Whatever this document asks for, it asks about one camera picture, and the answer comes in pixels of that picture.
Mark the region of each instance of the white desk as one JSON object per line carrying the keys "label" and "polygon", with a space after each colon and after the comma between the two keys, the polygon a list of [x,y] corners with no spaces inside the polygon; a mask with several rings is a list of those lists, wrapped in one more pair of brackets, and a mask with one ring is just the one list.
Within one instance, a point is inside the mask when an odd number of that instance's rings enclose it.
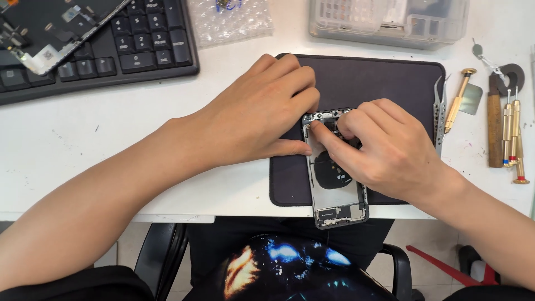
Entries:
{"label": "white desk", "polygon": [[[195,78],[83,91],[0,107],[0,220],[16,220],[41,197],[76,174],[121,151],[172,117],[193,113],[226,88],[261,54],[395,58],[440,62],[452,73],[448,102],[460,70],[475,67],[472,84],[485,92],[476,116],[459,113],[447,135],[442,160],[499,200],[530,215],[535,183],[535,117],[530,45],[535,1],[472,0],[465,38],[436,52],[314,39],[307,32],[308,2],[272,1],[273,36],[199,51]],[[499,65],[516,63],[526,73],[520,93],[526,178],[515,185],[513,169],[487,167],[486,92],[489,69],[471,54],[472,37]],[[135,221],[212,222],[215,215],[310,216],[311,207],[277,207],[269,199],[268,160],[222,167],[159,195]],[[411,205],[370,206],[371,217],[430,219]]]}

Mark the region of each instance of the disassembled smartphone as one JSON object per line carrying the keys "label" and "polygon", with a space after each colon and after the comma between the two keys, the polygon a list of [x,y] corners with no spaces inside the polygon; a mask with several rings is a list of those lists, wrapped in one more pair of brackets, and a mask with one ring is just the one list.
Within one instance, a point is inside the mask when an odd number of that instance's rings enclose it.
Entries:
{"label": "disassembled smartphone", "polygon": [[43,75],[130,0],[0,0],[0,48]]}
{"label": "disassembled smartphone", "polygon": [[366,186],[353,180],[336,164],[310,130],[310,123],[319,121],[344,142],[359,149],[362,144],[358,138],[345,140],[338,130],[338,118],[352,109],[321,111],[303,116],[304,141],[312,148],[307,165],[312,208],[318,229],[362,223],[370,216]]}

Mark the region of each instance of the floor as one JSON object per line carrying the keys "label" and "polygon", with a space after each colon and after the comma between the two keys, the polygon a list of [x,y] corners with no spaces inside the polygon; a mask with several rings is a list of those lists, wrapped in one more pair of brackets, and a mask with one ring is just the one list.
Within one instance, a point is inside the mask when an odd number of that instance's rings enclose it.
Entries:
{"label": "floor", "polygon": [[[128,226],[118,240],[118,264],[134,268],[137,254],[149,226],[149,223],[131,223]],[[457,230],[437,220],[396,220],[385,242],[402,248],[406,245],[412,245],[457,268],[456,246],[457,244],[468,244]],[[407,251],[407,254],[411,264],[413,288],[420,290],[426,301],[442,301],[456,290],[464,287],[414,253]],[[182,300],[192,288],[189,285],[189,269],[188,249],[171,288],[171,293],[167,298],[168,301]],[[392,289],[392,257],[378,254],[368,268],[368,273],[383,286]]]}

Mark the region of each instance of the black mat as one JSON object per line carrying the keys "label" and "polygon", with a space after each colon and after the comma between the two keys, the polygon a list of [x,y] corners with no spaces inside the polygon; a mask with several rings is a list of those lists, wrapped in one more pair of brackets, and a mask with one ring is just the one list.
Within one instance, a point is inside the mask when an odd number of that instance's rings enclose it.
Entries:
{"label": "black mat", "polygon": [[[442,95],[445,70],[439,63],[337,56],[296,55],[302,66],[316,71],[321,93],[318,111],[358,107],[365,101],[388,98],[416,117],[433,137],[435,81]],[[301,139],[301,121],[281,138]],[[311,206],[306,157],[270,159],[270,199],[277,206]],[[370,205],[406,204],[368,189]]]}

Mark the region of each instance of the black chair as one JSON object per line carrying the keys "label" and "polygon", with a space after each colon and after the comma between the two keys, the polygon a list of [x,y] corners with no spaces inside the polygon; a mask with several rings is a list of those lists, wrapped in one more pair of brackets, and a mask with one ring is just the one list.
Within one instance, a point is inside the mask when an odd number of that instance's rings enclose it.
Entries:
{"label": "black chair", "polygon": [[[186,224],[153,223],[150,226],[134,272],[149,285],[156,301],[167,299],[187,245]],[[380,253],[389,254],[394,260],[392,293],[396,298],[399,301],[424,301],[417,290],[411,290],[410,262],[405,251],[383,244]]]}

